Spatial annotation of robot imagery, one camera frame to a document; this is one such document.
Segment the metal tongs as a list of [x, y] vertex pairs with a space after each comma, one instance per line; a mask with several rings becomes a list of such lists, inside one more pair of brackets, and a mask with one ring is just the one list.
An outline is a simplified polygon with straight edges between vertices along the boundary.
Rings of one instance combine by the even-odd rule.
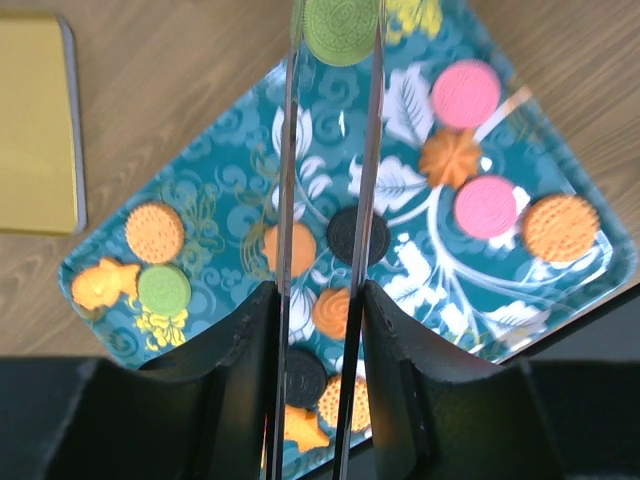
[[[297, 148], [298, 68], [297, 57], [303, 42], [303, 12], [305, 3], [294, 3], [290, 41], [286, 65], [284, 119], [281, 136], [279, 222], [277, 255], [277, 291], [279, 294], [279, 345], [276, 349], [277, 364], [275, 397], [267, 415], [267, 472], [268, 479], [282, 477], [282, 453], [284, 441], [284, 408], [286, 392], [286, 354], [291, 303], [291, 265], [293, 253], [293, 210], [295, 204], [295, 165]], [[360, 335], [364, 308], [364, 283], [367, 277], [373, 204], [377, 171], [380, 161], [381, 114], [384, 96], [384, 43], [386, 33], [386, 5], [375, 3], [375, 40], [368, 104], [366, 145], [363, 156], [358, 210], [355, 221], [355, 239], [352, 256], [350, 304], [343, 355], [342, 382], [339, 402], [338, 426], [334, 447], [332, 477], [345, 479], [348, 472], [351, 443], [352, 410], [355, 398], [355, 378], [360, 348]]]

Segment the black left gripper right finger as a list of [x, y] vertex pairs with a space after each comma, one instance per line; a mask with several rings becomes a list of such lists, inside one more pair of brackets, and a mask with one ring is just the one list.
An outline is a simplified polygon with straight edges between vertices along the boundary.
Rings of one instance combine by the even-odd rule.
[[478, 358], [374, 282], [364, 350], [381, 479], [635, 479], [639, 366]]

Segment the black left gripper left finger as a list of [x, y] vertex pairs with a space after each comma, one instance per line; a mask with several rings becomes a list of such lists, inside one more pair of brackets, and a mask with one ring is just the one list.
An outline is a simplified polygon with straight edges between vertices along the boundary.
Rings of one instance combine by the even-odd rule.
[[255, 479], [275, 395], [278, 298], [260, 284], [185, 344], [128, 369], [1, 361], [5, 479]]

